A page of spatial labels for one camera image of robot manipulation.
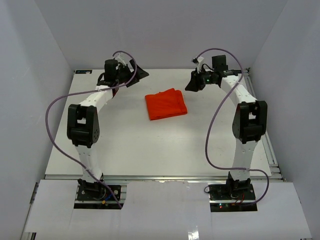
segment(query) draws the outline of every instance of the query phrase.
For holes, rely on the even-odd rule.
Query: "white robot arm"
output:
[[[131,82],[126,85],[129,87],[149,75],[138,65],[136,66],[133,60],[130,63],[133,68],[137,68],[134,77],[120,54],[114,59],[106,60],[104,73],[99,76],[97,86],[95,87],[98,92],[91,94],[79,104],[71,104],[68,108],[67,137],[72,140],[79,154],[80,161],[99,180],[102,179],[103,173],[99,166],[95,146],[100,135],[98,114],[103,106],[116,95],[119,88],[103,89],[125,84],[133,77]],[[97,184],[88,174],[87,170],[82,169],[82,172],[83,176],[78,180],[79,183],[85,185],[84,188],[95,188]]]
[[[191,72],[191,80],[186,86],[186,91],[198,92],[207,84],[216,84],[227,94],[239,81],[238,71],[228,70],[226,56],[212,57],[211,70],[203,67],[204,58],[192,60],[196,69]],[[246,190],[250,185],[250,174],[253,153],[258,141],[266,133],[267,103],[258,101],[240,83],[229,95],[236,106],[232,124],[232,132],[236,138],[236,148],[232,168],[246,168],[247,170],[231,169],[226,184],[229,192]]]

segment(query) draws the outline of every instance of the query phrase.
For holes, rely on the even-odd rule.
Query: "purple cable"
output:
[[[58,98],[56,98],[55,100],[53,100],[50,105],[48,106],[48,108],[46,109],[46,112],[45,112],[45,128],[46,128],[46,132],[48,133],[48,136],[50,138],[50,141],[52,142],[53,146],[60,152],[62,153],[63,155],[65,155],[67,158],[75,161],[77,164],[79,164],[81,167],[83,167],[87,173],[98,183],[100,183],[101,185],[105,186],[111,193],[111,195],[113,196],[114,200],[116,201],[116,203],[118,204],[119,208],[121,209],[122,206],[120,204],[120,202],[118,201],[117,197],[115,196],[114,192],[111,190],[111,188],[105,184],[103,181],[100,181],[100,179],[97,179],[91,172],[89,169],[87,169],[87,167],[82,163],[80,162],[79,160],[75,159],[74,157],[70,156],[69,154],[67,154],[65,151],[63,151],[55,142],[55,139],[54,137],[52,136],[51,132],[50,132],[50,128],[49,128],[49,111],[51,109],[51,107],[57,102],[59,101],[60,99],[63,99],[63,98],[67,98],[67,97],[70,97],[70,96],[75,96],[75,95],[81,95],[81,94],[91,94],[91,93],[97,93],[99,91],[107,91],[107,90],[111,90],[111,89],[116,89],[116,88],[121,88],[121,87],[124,87],[126,86],[127,84],[129,84],[135,77],[136,73],[137,73],[137,63],[136,63],[136,60],[134,59],[134,57],[125,52],[125,51],[116,51],[115,53],[112,54],[112,56],[114,57],[116,54],[118,53],[124,53],[126,55],[128,55],[130,58],[132,58],[133,62],[134,62],[134,72],[133,72],[133,75],[132,77],[130,78],[129,81],[127,81],[126,83],[123,83],[123,84],[120,84],[119,86],[113,86],[113,87],[107,87],[107,88],[103,88],[101,90],[90,90],[90,91],[81,91],[81,92],[74,92],[74,93],[69,93],[67,95],[63,95],[63,96],[60,96]]]
[[[221,103],[219,104],[218,108],[216,109],[216,111],[215,111],[215,113],[214,113],[214,115],[213,115],[213,118],[212,118],[212,120],[211,120],[211,122],[210,122],[209,129],[208,129],[208,132],[207,132],[206,138],[205,138],[205,157],[206,157],[207,162],[208,162],[212,167],[214,167],[215,169],[219,169],[219,170],[244,170],[244,171],[261,172],[261,173],[263,173],[263,174],[265,175],[265,177],[266,177],[266,188],[265,188],[264,193],[262,194],[262,196],[261,196],[258,200],[246,204],[246,205],[253,205],[253,204],[256,204],[256,203],[260,202],[260,201],[265,197],[265,195],[266,195],[267,192],[268,192],[269,184],[270,184],[270,180],[269,180],[268,174],[267,174],[265,171],[261,170],[261,169],[247,169],[247,168],[245,168],[245,167],[220,167],[220,166],[216,166],[216,165],[214,165],[214,164],[210,161],[210,159],[209,159],[209,155],[208,155],[208,143],[209,143],[209,136],[210,136],[210,132],[211,132],[212,125],[214,124],[214,121],[215,121],[215,119],[216,119],[216,117],[217,117],[217,115],[218,115],[218,112],[220,111],[222,105],[225,103],[225,101],[226,101],[227,98],[231,95],[231,93],[233,92],[233,90],[235,90],[235,88],[239,85],[239,83],[241,82],[241,80],[244,78],[244,69],[243,69],[241,63],[240,63],[239,60],[236,58],[236,56],[233,55],[233,54],[232,54],[231,52],[229,52],[228,50],[225,50],[225,49],[222,49],[222,48],[216,48],[216,47],[214,47],[214,48],[208,48],[208,49],[204,50],[203,52],[201,52],[196,58],[199,58],[202,54],[204,54],[204,53],[206,53],[206,52],[208,52],[208,51],[211,51],[211,50],[219,50],[219,51],[223,51],[223,52],[225,52],[225,53],[230,54],[230,55],[236,60],[236,62],[238,63],[238,65],[239,65],[239,67],[240,67],[240,69],[241,69],[241,77],[240,77],[239,80],[236,82],[236,84],[233,86],[233,88],[231,88],[231,90],[225,95],[225,97],[223,98],[223,100],[221,101]]]

